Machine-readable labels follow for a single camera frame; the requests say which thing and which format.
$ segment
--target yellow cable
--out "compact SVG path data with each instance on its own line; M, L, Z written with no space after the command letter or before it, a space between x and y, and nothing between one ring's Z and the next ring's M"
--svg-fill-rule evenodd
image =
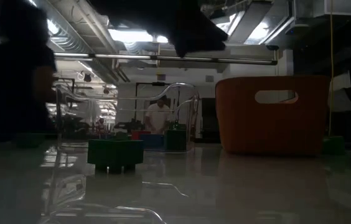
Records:
M332 133L332 110L333 110L333 79L335 75L334 69L334 56L333 56L333 0L330 0L330 63L331 63L331 70L332 70L332 78L330 80L330 111L329 111L329 133L328 136L330 137Z

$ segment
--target white shirt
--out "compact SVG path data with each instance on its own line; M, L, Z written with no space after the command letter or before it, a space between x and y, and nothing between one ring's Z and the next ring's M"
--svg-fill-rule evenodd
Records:
M166 105L163 105L162 108L160 108L157 103L152 104L151 106L148 107L148 110L153 110L153 111L148 111L145 116L149 117L151 120L152 126L155 128L155 132L153 132L150 127L146 127L148 131L152 131L152 134L162 134L159 133L158 131L164 127L164 124L166 121L170 120L170 108Z

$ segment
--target blue container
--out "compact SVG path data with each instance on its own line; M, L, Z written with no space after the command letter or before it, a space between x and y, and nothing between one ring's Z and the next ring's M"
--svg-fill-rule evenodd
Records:
M159 148L164 145L164 137L162 134L140 134L139 140L144 141L145 149Z

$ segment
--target white floor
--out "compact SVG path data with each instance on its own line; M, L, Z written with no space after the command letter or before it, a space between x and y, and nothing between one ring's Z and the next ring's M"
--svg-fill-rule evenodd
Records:
M201 145L146 152L135 173L114 175L94 174L82 148L7 149L0 146L2 224L351 223L351 155L242 157Z

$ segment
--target man in white shirt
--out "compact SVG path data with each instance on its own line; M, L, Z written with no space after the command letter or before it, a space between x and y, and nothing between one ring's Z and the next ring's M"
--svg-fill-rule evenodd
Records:
M145 125L152 134L163 134L170 125L170 108L164 104L166 96L162 96L156 103L148 107L145 114Z

